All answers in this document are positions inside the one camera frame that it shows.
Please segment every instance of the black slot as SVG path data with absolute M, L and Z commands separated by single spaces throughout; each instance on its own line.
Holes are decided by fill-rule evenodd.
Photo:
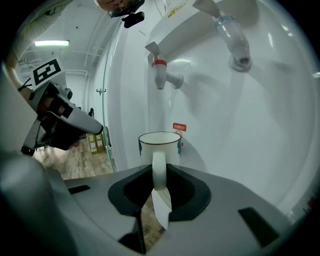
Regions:
M 279 237 L 279 234 L 253 207 L 240 209 L 238 210 L 238 213 L 241 215 L 262 247 L 267 246 Z
M 82 192 L 82 191 L 86 191 L 89 189 L 90 189 L 90 187 L 88 185 L 81 185 L 81 186 L 75 186 L 75 187 L 68 188 L 71 195 Z

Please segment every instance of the white mug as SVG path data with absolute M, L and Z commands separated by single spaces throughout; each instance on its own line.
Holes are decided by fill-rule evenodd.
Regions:
M 181 136 L 174 132 L 159 131 L 139 137 L 139 150 L 143 165 L 152 164 L 153 188 L 167 188 L 167 164 L 179 165 Z

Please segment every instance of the ceiling light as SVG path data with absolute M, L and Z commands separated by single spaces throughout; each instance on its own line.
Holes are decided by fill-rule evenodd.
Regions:
M 36 41 L 35 46 L 69 46 L 69 40 L 46 40 Z

